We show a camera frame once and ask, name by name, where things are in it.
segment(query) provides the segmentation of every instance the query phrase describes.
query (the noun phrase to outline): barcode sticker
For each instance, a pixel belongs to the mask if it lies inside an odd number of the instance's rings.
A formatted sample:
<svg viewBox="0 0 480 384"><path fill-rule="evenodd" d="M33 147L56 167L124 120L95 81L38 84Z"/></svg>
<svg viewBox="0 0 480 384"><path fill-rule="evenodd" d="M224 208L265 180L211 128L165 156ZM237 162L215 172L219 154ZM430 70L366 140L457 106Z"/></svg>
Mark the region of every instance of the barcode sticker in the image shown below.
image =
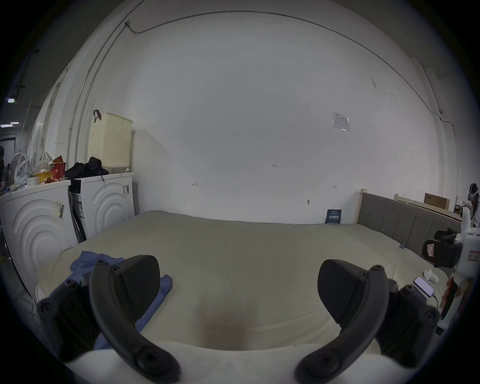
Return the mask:
<svg viewBox="0 0 480 384"><path fill-rule="evenodd" d="M65 208L65 205L61 203L61 201L57 200L55 202L55 209L59 214L59 218L63 217L63 209Z"/></svg>

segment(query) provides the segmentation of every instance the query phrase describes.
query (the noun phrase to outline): blue cloth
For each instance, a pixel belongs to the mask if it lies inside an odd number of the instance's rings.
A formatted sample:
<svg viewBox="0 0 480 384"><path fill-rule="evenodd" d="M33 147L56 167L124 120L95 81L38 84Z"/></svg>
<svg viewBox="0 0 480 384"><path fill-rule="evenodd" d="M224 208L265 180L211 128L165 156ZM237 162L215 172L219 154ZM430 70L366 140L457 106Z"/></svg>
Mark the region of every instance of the blue cloth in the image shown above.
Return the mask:
<svg viewBox="0 0 480 384"><path fill-rule="evenodd" d="M82 276L92 272L95 264L99 260L105 260L109 265L115 265L124 261L125 259L123 257L119 257L119 258L110 257L103 253L82 251L82 253L80 254L80 257L70 265L70 270L72 271L72 274L67 279L65 279L65 281L75 280L77 283L80 283ZM50 295L52 295L59 287L55 288ZM160 289L158 290L157 296L152 301L152 304L150 304L150 306L145 311L143 316L140 319L138 319L137 322L135 323L135 329L138 332L140 332L146 326L146 324L151 319L151 317L153 316L155 311L158 309L160 304L163 303L163 300L165 300L165 297L170 292L172 287L173 287L173 282L172 282L172 278L169 275L164 275L163 277L160 278ZM107 349L107 348L111 348L111 346L107 342L103 334L100 334L95 341L94 349Z"/></svg>
<svg viewBox="0 0 480 384"><path fill-rule="evenodd" d="M62 282L62 284L56 287L52 291L52 293L50 293L50 295L52 295L67 280L75 280L78 284L80 284L80 280L82 276L92 272L93 267L99 260L105 260L109 265L115 265L117 263L120 263L121 261L124 261L125 259L123 257L119 257L119 258L110 257L108 255L104 255L103 253L82 251L82 253L80 254L80 257L74 260L73 263L70 265L70 270L72 271L72 274L68 276Z"/></svg>

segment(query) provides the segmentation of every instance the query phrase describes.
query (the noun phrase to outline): plastic bag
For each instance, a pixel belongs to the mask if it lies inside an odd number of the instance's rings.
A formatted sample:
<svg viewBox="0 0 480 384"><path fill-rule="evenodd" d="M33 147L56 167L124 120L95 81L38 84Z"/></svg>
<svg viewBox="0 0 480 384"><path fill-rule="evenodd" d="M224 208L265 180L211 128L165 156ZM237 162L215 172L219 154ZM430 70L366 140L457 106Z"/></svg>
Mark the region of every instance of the plastic bag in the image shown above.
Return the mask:
<svg viewBox="0 0 480 384"><path fill-rule="evenodd" d="M30 177L30 161L23 160L17 164L17 168L15 169L15 184L21 187L22 185L27 184L27 180Z"/></svg>
<svg viewBox="0 0 480 384"><path fill-rule="evenodd" d="M50 156L48 152L44 152L42 158L35 166L32 173L39 173L42 169L50 169L50 167L48 166L50 161L52 161L52 156Z"/></svg>

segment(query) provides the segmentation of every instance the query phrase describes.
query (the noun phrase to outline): beige laundry basket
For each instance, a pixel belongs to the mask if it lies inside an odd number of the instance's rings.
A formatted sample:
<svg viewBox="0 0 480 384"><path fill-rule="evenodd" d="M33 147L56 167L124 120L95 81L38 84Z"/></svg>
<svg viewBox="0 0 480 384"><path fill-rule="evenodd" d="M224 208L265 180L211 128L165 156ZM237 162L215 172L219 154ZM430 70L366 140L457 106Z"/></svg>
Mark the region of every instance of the beige laundry basket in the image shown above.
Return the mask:
<svg viewBox="0 0 480 384"><path fill-rule="evenodd" d="M92 120L88 139L88 159L96 157L104 168L127 168L130 164L130 139L133 121L114 115L102 114Z"/></svg>

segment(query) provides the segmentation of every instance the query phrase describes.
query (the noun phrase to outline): wall cable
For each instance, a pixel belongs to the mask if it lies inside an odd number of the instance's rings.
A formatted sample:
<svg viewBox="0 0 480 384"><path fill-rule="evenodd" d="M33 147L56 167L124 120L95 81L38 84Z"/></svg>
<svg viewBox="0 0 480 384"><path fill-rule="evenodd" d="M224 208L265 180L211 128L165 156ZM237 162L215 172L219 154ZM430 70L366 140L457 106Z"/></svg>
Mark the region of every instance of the wall cable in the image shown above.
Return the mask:
<svg viewBox="0 0 480 384"><path fill-rule="evenodd" d="M192 17L197 17L197 16L204 16L204 15L210 15L210 14L216 14L216 13L262 13L262 14L269 14L269 15L276 15L276 16L283 16L283 17L288 17L290 19L295 19L295 20L300 20L300 21L303 21L303 22L306 22L306 23L310 23L310 24L313 24L313 25L316 25L316 26L319 26L321 28L324 28L326 29L327 31L330 31L330 32L333 32L333 33L336 33L337 35L340 35L352 42L354 42L355 44L361 46L362 48L366 49L367 51L369 51L371 54L373 54L375 57L377 57L378 59L380 59L383 63L385 63L387 66L390 67L390 69L392 69L398 76L400 76L404 82L406 82L408 84L408 86L413 90L413 92L415 92L415 94L418 96L418 98L422 101L422 103L425 105L425 107L427 107L428 111L433 114L433 115L437 115L438 118L440 119L441 122L444 122L444 123L450 123L452 125L452 130L453 130L453 134L454 134L454 141L455 141L455 154L456 154L456 158L457 158L457 162L456 162L456 169L457 169L457 172L456 172L456 193L455 195L457 195L458 193L458 150L457 150L457 146L456 146L456 132L455 132L455 127L453 125L453 123L449 120L443 120L442 117L440 116L439 113L437 112L434 112L430 109L429 105L425 102L425 100L423 100L423 98L419 95L419 93L415 90L415 88L407 81L407 79L405 79L405 77L403 77L400 72L398 72L393 66L391 66L386 60L384 60L382 57L380 57L379 55L377 55L375 52L373 52L371 49L369 49L368 47L366 47L365 45L363 45L362 43L359 43L358 41L354 40L353 38L351 37L348 37L346 35L344 35L343 33L340 33L338 31L335 31L329 27L326 27L325 25L322 25L322 24L319 24L319 23L315 23L313 21L310 21L310 20L306 20L306 19L302 19L301 17L297 17L297 16L291 16L291 15L287 15L287 14L284 14L284 13L277 13L277 12L267 12L267 11L248 11L248 10L231 10L231 11L212 11L212 12L203 12L203 13L196 13L194 15L189 15L189 16L183 16L183 17L179 17L177 19L174 19L174 20L170 20L170 21L167 21L167 22L164 22L164 23L160 23L158 25L154 25L153 27L150 27L150 28L147 28L143 31L134 31L132 29L132 27L130 27L130 21L126 21L125 22L125 25L127 26L128 29L130 29L130 31L132 33L134 33L135 35L141 35L145 32L148 32L148 31L151 31L152 29L155 29L155 28L158 28L158 27L161 27L163 25L166 25L166 24L170 24L170 23L174 23L176 21L180 21L180 20L185 20L185 19L190 19ZM438 105L438 100L436 99L436 96L435 96L435 100L437 101L437 107L438 109L440 110L440 107Z"/></svg>

